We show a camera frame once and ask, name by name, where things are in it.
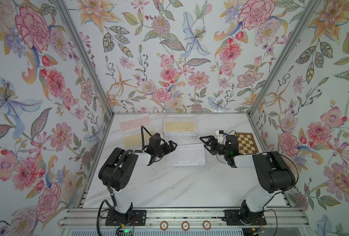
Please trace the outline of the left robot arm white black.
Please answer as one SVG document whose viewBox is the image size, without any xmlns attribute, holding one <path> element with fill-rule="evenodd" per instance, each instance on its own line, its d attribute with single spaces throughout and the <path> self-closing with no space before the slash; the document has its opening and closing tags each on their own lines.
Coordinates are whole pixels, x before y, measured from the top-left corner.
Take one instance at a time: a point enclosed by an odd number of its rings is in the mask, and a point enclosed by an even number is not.
<svg viewBox="0 0 349 236">
<path fill-rule="evenodd" d="M 122 190 L 129 183 L 135 167 L 150 166 L 164 156 L 174 152 L 177 143 L 165 141 L 159 133 L 152 135 L 147 145 L 141 150 L 115 148 L 101 167 L 98 178 L 107 187 L 111 195 L 114 209 L 125 214 L 133 204 L 123 196 Z"/>
</svg>

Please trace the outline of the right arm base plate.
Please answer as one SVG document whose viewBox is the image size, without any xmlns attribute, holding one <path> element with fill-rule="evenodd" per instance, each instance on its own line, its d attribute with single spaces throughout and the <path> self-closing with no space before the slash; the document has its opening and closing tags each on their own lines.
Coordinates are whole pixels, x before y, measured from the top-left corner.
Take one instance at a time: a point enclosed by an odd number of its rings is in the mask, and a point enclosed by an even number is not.
<svg viewBox="0 0 349 236">
<path fill-rule="evenodd" d="M 245 200 L 242 202 L 240 209 L 224 210 L 224 215 L 222 220 L 225 221 L 228 226 L 267 225 L 264 211 L 250 211 Z"/>
</svg>

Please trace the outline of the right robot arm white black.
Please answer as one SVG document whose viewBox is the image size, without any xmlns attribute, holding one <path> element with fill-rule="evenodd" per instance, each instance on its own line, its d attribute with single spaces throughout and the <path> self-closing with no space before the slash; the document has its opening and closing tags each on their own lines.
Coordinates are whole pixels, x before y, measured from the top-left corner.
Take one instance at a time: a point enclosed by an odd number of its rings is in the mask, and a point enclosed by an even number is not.
<svg viewBox="0 0 349 236">
<path fill-rule="evenodd" d="M 268 203 L 297 183 L 294 173 L 290 170 L 284 156 L 277 151 L 244 155 L 239 152 L 239 140 L 235 135 L 227 135 L 219 142 L 215 136 L 200 137 L 205 149 L 212 155 L 221 155 L 231 168 L 253 168 L 259 186 L 251 192 L 240 207 L 239 220 L 244 224 L 252 224 L 260 218 Z"/>
</svg>

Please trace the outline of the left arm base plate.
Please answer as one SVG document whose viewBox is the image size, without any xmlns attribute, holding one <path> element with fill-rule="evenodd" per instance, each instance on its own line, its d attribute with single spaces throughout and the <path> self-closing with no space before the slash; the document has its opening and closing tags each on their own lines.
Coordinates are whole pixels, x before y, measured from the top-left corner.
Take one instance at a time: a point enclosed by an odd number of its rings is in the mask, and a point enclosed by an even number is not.
<svg viewBox="0 0 349 236">
<path fill-rule="evenodd" d="M 138 210 L 130 206 L 126 213 L 120 213 L 115 209 L 108 211 L 105 225 L 106 226 L 145 226 L 146 210 Z"/>
</svg>

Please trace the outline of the white keyboard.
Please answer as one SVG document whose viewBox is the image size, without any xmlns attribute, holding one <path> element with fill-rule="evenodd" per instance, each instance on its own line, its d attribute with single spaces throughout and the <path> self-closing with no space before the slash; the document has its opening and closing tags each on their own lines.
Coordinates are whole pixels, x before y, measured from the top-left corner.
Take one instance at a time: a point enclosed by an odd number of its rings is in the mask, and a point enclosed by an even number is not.
<svg viewBox="0 0 349 236">
<path fill-rule="evenodd" d="M 197 136 L 191 136 L 191 135 L 167 135 L 164 137 L 175 138 L 175 139 L 196 139 L 197 138 Z"/>
<path fill-rule="evenodd" d="M 167 167 L 205 165 L 205 148 L 202 144 L 179 145 L 166 155 Z"/>
</svg>

